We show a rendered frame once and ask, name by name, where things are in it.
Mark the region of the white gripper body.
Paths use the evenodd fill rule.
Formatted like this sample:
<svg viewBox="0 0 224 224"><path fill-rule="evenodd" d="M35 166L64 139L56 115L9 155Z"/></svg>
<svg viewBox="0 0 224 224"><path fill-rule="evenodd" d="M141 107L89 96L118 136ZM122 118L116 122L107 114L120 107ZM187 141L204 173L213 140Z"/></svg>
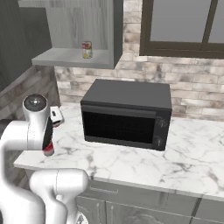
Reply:
<svg viewBox="0 0 224 224"><path fill-rule="evenodd" d="M50 107L50 110L51 110L52 126L53 127L60 126L64 121L60 108L58 106L53 106L53 107Z"/></svg>

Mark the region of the dark grey cabinet door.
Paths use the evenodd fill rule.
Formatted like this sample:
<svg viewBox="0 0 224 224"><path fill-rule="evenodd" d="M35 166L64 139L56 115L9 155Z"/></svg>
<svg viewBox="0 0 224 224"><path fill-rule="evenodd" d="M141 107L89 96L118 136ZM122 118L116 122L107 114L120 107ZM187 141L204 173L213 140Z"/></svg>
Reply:
<svg viewBox="0 0 224 224"><path fill-rule="evenodd" d="M52 47L46 10L0 0L0 92Z"/></svg>

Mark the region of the black microwave door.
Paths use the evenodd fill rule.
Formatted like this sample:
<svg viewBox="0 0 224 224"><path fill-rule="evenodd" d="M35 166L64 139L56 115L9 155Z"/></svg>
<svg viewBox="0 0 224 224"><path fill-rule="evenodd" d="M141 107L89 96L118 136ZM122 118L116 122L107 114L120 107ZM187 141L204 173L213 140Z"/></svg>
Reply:
<svg viewBox="0 0 224 224"><path fill-rule="evenodd" d="M153 116L87 105L81 106L81 116L86 141L145 148L153 143L156 121Z"/></svg>

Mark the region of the red and yellow can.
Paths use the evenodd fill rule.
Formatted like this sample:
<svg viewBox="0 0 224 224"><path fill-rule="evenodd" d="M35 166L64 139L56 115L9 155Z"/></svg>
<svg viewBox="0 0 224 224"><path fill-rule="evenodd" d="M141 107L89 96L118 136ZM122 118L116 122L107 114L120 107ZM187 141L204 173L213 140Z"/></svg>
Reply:
<svg viewBox="0 0 224 224"><path fill-rule="evenodd" d="M93 49L91 41L82 42L82 57L84 59L91 59L93 57Z"/></svg>

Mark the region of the black microwave oven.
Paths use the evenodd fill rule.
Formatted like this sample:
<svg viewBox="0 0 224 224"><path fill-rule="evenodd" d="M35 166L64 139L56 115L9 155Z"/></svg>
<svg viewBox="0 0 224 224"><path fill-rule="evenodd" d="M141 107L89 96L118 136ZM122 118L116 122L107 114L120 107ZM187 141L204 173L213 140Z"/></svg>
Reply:
<svg viewBox="0 0 224 224"><path fill-rule="evenodd" d="M154 117L153 143L137 147L164 151L172 116L171 90L168 84L125 80L94 81L80 101L82 105L104 109L118 109L126 113L138 112L143 117Z"/></svg>

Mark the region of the grey cupboard door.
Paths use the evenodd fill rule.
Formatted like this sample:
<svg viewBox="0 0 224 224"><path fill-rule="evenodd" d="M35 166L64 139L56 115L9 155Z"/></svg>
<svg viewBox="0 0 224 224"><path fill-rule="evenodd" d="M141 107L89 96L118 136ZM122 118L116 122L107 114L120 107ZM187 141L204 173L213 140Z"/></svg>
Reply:
<svg viewBox="0 0 224 224"><path fill-rule="evenodd" d="M77 205L88 220L88 224L107 224L106 204L104 200L79 196Z"/></svg>
<svg viewBox="0 0 224 224"><path fill-rule="evenodd" d="M106 203L108 224L190 224L191 217L157 210Z"/></svg>

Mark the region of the grey drawer front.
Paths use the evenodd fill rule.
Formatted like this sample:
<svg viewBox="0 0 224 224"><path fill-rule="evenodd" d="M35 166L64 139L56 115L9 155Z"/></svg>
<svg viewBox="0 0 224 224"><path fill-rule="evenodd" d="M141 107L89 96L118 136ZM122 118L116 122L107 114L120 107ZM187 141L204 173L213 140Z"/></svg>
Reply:
<svg viewBox="0 0 224 224"><path fill-rule="evenodd" d="M192 224L224 224L224 201L202 199Z"/></svg>
<svg viewBox="0 0 224 224"><path fill-rule="evenodd" d="M89 189L90 186L112 191L118 190L119 193L107 194L104 192L95 192ZM172 213L174 211L172 196L168 192L161 192L157 190L90 180L87 190L83 193L83 195L92 199L106 200L127 206L155 209L168 213Z"/></svg>

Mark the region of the dark brown framed window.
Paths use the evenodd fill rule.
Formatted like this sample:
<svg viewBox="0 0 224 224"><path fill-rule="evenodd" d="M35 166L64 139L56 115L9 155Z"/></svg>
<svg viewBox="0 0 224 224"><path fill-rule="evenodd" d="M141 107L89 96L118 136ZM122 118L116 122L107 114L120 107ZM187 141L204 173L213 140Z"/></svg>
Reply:
<svg viewBox="0 0 224 224"><path fill-rule="evenodd" d="M143 0L139 54L224 60L224 0Z"/></svg>

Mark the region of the grey open wall cabinet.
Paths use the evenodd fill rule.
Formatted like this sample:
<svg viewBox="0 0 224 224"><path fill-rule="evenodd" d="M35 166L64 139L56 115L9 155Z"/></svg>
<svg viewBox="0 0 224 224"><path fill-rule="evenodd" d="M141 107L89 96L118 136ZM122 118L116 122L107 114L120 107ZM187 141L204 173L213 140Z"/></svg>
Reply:
<svg viewBox="0 0 224 224"><path fill-rule="evenodd" d="M19 0L20 7L44 8L52 48L34 65L113 69L123 54L123 0ZM82 57L91 41L93 57Z"/></svg>

